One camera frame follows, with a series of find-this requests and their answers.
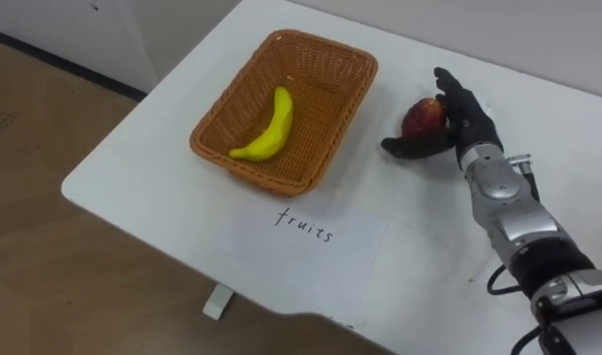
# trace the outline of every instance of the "banana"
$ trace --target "banana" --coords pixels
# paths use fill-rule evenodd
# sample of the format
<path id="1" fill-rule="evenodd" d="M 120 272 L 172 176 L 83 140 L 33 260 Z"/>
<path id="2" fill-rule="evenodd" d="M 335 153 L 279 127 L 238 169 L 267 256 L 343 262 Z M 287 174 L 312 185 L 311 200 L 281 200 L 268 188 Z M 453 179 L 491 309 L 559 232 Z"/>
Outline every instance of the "banana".
<path id="1" fill-rule="evenodd" d="M 292 126 L 292 97 L 283 87 L 274 90 L 274 113 L 268 128 L 244 148 L 232 149 L 229 158 L 263 162 L 277 154 L 285 145 Z"/>

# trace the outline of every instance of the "white table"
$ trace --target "white table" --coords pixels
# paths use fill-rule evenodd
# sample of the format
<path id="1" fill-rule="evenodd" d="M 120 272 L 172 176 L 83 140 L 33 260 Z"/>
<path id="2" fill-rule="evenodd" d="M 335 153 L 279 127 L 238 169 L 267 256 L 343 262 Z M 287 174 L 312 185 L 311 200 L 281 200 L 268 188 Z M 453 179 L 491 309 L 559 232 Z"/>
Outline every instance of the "white table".
<path id="1" fill-rule="evenodd" d="M 191 130 L 253 50 L 282 28 L 365 49 L 380 66 L 317 187 L 343 211 L 370 210 L 391 221 L 361 301 L 349 319 L 335 321 L 403 354 L 507 353 L 535 326 L 522 295 L 486 293 L 499 260 L 473 222 L 454 154 L 397 164 L 378 148 L 397 134 L 411 104 L 435 93 L 437 65 L 487 99 L 508 154 L 533 154 L 544 203 L 602 267 L 601 98 L 282 0 L 244 0 L 76 168 L 64 195 L 270 310 L 330 317 L 219 251 L 223 211 L 260 192 L 188 146 Z M 538 353 L 535 344 L 526 349 Z"/>

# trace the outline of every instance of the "robotic arm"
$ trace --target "robotic arm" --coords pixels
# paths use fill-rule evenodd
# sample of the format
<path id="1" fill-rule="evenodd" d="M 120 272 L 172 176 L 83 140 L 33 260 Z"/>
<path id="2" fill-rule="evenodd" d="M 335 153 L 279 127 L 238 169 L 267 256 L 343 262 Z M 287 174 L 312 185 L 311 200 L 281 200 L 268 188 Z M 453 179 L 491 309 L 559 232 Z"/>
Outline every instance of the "robotic arm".
<path id="1" fill-rule="evenodd" d="M 437 99 L 447 109 L 448 137 L 472 192 L 475 221 L 489 236 L 503 266 L 489 291 L 522 291 L 538 326 L 512 350 L 536 336 L 545 354 L 602 355 L 602 270 L 595 268 L 563 226 L 540 203 L 530 156 L 506 158 L 493 121 L 447 70 L 436 68 Z M 493 290 L 507 269 L 518 287 Z"/>

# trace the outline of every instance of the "basket rim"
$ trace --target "basket rim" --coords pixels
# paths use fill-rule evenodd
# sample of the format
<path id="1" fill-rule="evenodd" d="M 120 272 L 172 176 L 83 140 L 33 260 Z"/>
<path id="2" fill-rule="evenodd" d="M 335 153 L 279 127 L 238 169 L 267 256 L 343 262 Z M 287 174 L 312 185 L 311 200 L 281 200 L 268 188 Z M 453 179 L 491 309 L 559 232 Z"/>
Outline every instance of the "basket rim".
<path id="1" fill-rule="evenodd" d="M 257 59 L 259 59 L 268 48 L 270 48 L 272 45 L 275 45 L 277 38 L 280 36 L 303 36 L 305 38 L 310 38 L 311 40 L 319 41 L 330 46 L 335 46 L 339 49 L 351 51 L 355 53 L 355 55 L 365 59 L 369 63 L 366 67 L 366 72 L 364 73 L 364 81 L 361 82 L 359 88 L 354 92 L 354 95 L 348 98 L 347 102 L 343 104 L 343 113 L 339 117 L 338 129 L 335 130 L 337 134 L 335 134 L 332 137 L 329 137 L 330 143 L 328 150 L 323 155 L 323 157 L 321 157 L 319 163 L 313 167 L 313 172 L 310 175 L 297 180 L 266 175 L 253 169 L 252 167 L 248 166 L 242 161 L 236 161 L 227 157 L 226 155 L 214 152 L 202 143 L 202 135 L 205 128 L 211 124 L 211 122 L 219 114 L 220 110 L 223 107 L 225 107 L 225 105 L 229 102 L 229 100 L 232 98 L 232 94 L 237 90 L 239 84 L 245 80 L 247 75 L 251 72 L 251 69 L 258 65 L 259 61 Z M 249 61 L 244 65 L 244 67 L 240 69 L 240 71 L 234 77 L 229 86 L 224 90 L 220 98 L 216 100 L 211 109 L 198 122 L 196 128 L 193 130 L 189 138 L 189 144 L 191 146 L 191 149 L 201 158 L 218 166 L 221 166 L 222 168 L 225 168 L 226 170 L 232 173 L 243 172 L 250 174 L 255 178 L 267 179 L 268 181 L 276 183 L 280 186 L 293 187 L 298 193 L 302 193 L 306 190 L 312 189 L 320 181 L 320 177 L 324 175 L 327 171 L 328 162 L 332 160 L 332 157 L 334 156 L 334 153 L 337 150 L 336 147 L 339 145 L 339 142 L 344 135 L 344 131 L 355 116 L 355 114 L 351 112 L 355 112 L 362 103 L 364 95 L 370 89 L 371 84 L 375 79 L 377 71 L 377 59 L 375 58 L 375 56 L 373 56 L 371 53 L 365 50 L 358 49 L 348 44 L 344 44 L 332 39 L 327 39 L 318 35 L 305 33 L 299 30 L 282 29 L 274 31 L 265 38 L 265 40 L 258 47 L 258 49 L 251 55 Z"/>

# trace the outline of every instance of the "wicker basket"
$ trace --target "wicker basket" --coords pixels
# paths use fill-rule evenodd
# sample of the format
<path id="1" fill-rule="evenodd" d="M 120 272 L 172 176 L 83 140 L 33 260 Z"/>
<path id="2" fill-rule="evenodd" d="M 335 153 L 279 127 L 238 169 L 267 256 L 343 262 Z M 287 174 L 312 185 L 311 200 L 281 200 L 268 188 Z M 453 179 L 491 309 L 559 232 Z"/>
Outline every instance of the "wicker basket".
<path id="1" fill-rule="evenodd" d="M 294 196 L 317 185 L 378 70 L 369 53 L 292 30 L 272 33 L 190 138 L 200 157 L 268 191 Z M 292 95 L 284 148 L 261 163 L 228 158 L 269 125 L 276 86 Z"/>

